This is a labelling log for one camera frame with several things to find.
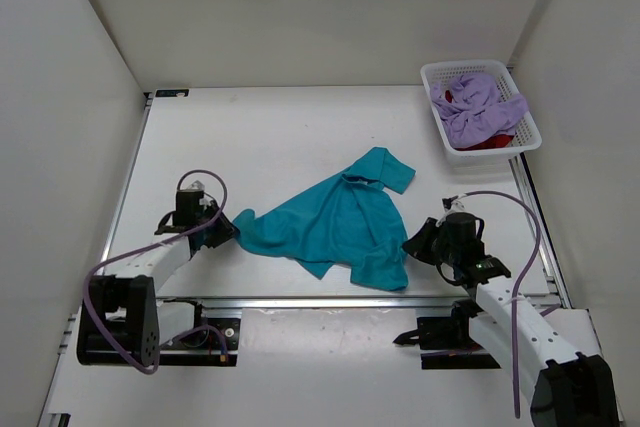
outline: white wall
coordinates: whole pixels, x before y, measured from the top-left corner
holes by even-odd
[[[143,105],[87,0],[0,0],[0,425],[37,423]]]
[[[427,62],[507,62],[536,0],[97,0],[159,86],[418,84]]]
[[[570,295],[640,425],[640,0],[554,0],[516,81],[542,133],[527,159]]]

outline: wrinkled fabric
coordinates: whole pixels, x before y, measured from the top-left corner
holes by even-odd
[[[445,98],[447,90],[451,92],[451,102]],[[485,73],[462,74],[448,86],[437,82],[430,95],[454,149],[480,144],[494,135],[514,136],[518,122],[529,111],[520,94],[500,102],[495,79]]]
[[[400,213],[383,191],[402,194],[415,170],[374,147],[348,169],[256,218],[233,221],[238,243],[259,255],[289,257],[321,279],[335,263],[351,266],[351,282],[381,290],[407,287]]]

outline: laundry basket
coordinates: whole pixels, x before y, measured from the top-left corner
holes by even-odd
[[[486,72],[496,79],[498,89],[502,94],[502,101],[509,99],[512,95],[518,94],[518,88],[513,82],[509,71],[502,62],[497,60],[464,60],[455,62],[438,62],[427,64],[420,69],[424,88],[427,89],[427,96],[431,101],[431,85],[436,82],[443,82],[448,85],[449,81],[461,74],[472,72]],[[531,114],[527,112],[516,128],[516,134],[507,147],[501,149],[459,151],[451,147],[447,134],[444,131],[442,120],[438,110],[431,103],[431,110],[436,119],[442,142],[444,143],[447,161],[457,167],[497,164],[515,157],[520,152],[534,150],[542,144],[542,138],[538,127]]]

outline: white table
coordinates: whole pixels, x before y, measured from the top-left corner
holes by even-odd
[[[178,177],[193,168],[225,179],[232,219],[245,208],[265,213],[371,147],[387,147],[417,171],[404,195],[390,192],[409,235],[442,213],[442,197],[477,189],[518,195],[508,164],[451,169],[427,105],[422,87],[414,86],[192,89],[185,98],[157,98],[111,254],[152,240],[158,220],[173,208]],[[219,197],[212,181],[196,178]],[[520,207],[492,197],[465,205],[487,223],[487,251],[517,274],[533,245]],[[237,367],[161,367],[152,377],[126,367],[80,366],[74,327],[46,412],[70,414],[71,427],[530,425],[527,415],[513,418],[510,381],[500,370],[422,371],[416,349],[391,344],[415,328],[416,311],[373,308],[376,302],[401,306],[419,297],[422,314],[442,315],[452,297],[464,295],[427,265],[409,260],[407,270],[407,291],[388,293],[350,284],[341,266],[317,280],[293,261],[254,256],[235,242],[204,251],[162,295],[222,297],[237,301],[236,308],[251,299],[327,308],[245,309]],[[540,262],[523,290],[549,298]],[[352,305],[371,308],[337,309],[354,299]],[[597,352],[586,312],[550,319],[585,353]]]

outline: purple towel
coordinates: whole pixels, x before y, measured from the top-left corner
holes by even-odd
[[[453,101],[447,102],[447,86],[431,87],[431,102],[438,109],[449,143],[454,149],[472,147],[494,135],[515,135],[518,122],[529,110],[527,101],[512,95],[500,102],[500,91],[492,75],[462,74],[449,82]]]

